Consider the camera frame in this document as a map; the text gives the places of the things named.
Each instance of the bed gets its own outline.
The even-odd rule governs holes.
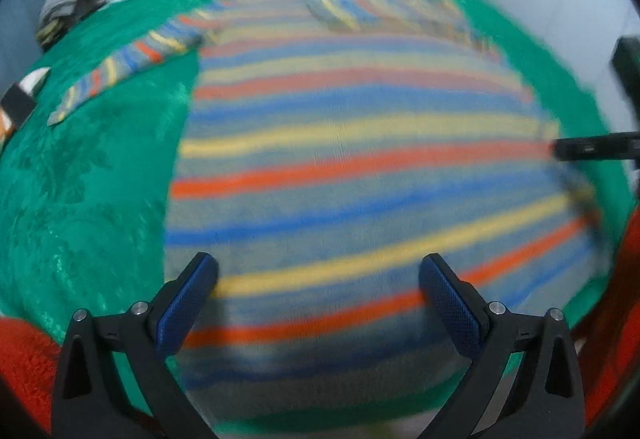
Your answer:
[[[110,0],[36,64],[51,67],[49,81],[38,109],[0,159],[0,184],[5,186],[0,193],[5,243],[0,248],[5,286],[0,309],[5,314],[37,324],[60,342],[76,308],[96,314],[124,311],[136,300],[151,298],[162,284],[168,191],[196,86],[196,53],[175,56],[124,80],[53,129],[47,118],[66,90],[114,50],[209,1]],[[534,101],[550,113],[550,120],[559,120],[563,134],[606,132],[593,98],[548,51],[482,0],[453,1],[474,32],[497,46],[504,65],[524,77]],[[580,117],[574,116],[577,108]],[[618,163],[591,163],[572,174],[588,178],[600,207],[601,224],[593,241],[600,260],[579,275],[572,276],[570,267],[562,270],[561,292],[553,289],[551,280],[557,277],[545,283],[542,270],[533,281],[548,288],[543,302],[557,301],[575,324],[606,285],[607,256],[622,234],[632,197]],[[173,272],[165,267],[164,273]],[[529,294],[525,289],[510,305],[533,310]],[[445,356],[453,360],[430,377],[424,390],[335,408],[276,407],[263,415],[225,419],[216,423],[216,430],[300,432],[433,411],[451,393],[463,367],[450,350]],[[130,378],[126,386],[143,406]]]

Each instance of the blue gripper pad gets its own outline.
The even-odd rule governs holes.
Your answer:
[[[182,283],[182,288],[177,291],[156,326],[156,351],[162,358],[173,356],[180,350],[217,281],[218,263],[208,253],[198,253],[173,281]]]
[[[446,270],[436,262],[442,261]],[[474,361],[482,350],[481,326],[473,312],[458,293],[462,282],[439,255],[428,255],[422,260],[418,276],[420,289],[431,300],[438,316],[460,355]]]

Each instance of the red fabric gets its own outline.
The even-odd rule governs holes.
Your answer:
[[[640,210],[636,209],[620,244],[607,291],[574,329],[587,338],[580,351],[586,424],[597,419],[640,357]]]
[[[27,322],[0,318],[0,375],[48,433],[60,346]]]

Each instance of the metal screw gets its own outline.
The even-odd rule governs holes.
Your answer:
[[[553,318],[557,322],[562,321],[564,319],[564,314],[562,313],[561,310],[559,310],[556,307],[549,310],[549,315],[551,316],[551,318]]]
[[[137,315],[146,313],[147,309],[149,309],[149,304],[146,302],[136,302],[131,306],[131,312]]]
[[[491,302],[491,304],[489,304],[489,311],[493,314],[504,314],[507,308],[502,302]]]
[[[86,309],[78,309],[75,313],[74,313],[74,320],[76,322],[81,322],[82,320],[84,320],[86,318]]]

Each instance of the green surface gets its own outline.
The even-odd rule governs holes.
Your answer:
[[[139,74],[61,125],[46,119],[65,90],[112,50],[206,0],[127,0],[77,26],[36,66],[52,71],[38,108],[0,159],[0,309],[62,341],[78,307],[96,315],[149,299],[162,283],[162,222],[175,150],[197,73],[194,53]],[[606,129],[594,99],[541,47],[481,0],[458,0],[526,76],[568,136]],[[604,225],[616,242],[632,196],[620,163],[591,163]],[[570,305],[577,321],[604,282]],[[294,412],[226,425],[265,431],[353,424],[442,403],[457,380],[427,393],[341,411]],[[130,374],[125,384],[132,385]],[[144,407],[140,394],[133,401]]]

